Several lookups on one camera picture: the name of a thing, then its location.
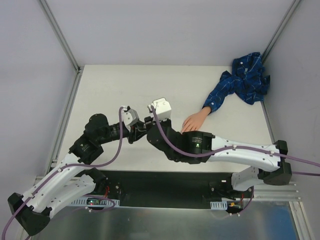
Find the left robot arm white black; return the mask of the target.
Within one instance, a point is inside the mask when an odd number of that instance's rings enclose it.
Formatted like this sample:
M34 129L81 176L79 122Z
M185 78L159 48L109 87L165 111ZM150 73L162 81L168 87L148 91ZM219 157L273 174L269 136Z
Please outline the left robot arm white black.
M97 113L89 118L83 134L69 148L41 181L22 194L14 192L8 198L12 219L17 220L29 236L40 233L51 219L69 203L93 192L102 194L106 177L99 171L101 164L93 162L104 152L102 145L112 141L133 143L152 126L152 117L140 120L129 107L120 108L118 123L110 125L107 117Z

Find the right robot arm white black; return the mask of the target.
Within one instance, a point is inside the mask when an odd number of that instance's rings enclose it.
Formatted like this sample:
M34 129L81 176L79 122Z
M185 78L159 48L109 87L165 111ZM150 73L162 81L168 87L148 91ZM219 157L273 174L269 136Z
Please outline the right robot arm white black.
M209 132L190 131L180 133L171 127L171 121L153 122L147 130L147 141L168 160L190 165L227 162L245 165L234 172L225 184L225 192L237 197L258 184L288 185L292 178L291 165L283 154L288 152L283 140L274 144L256 145L232 141Z

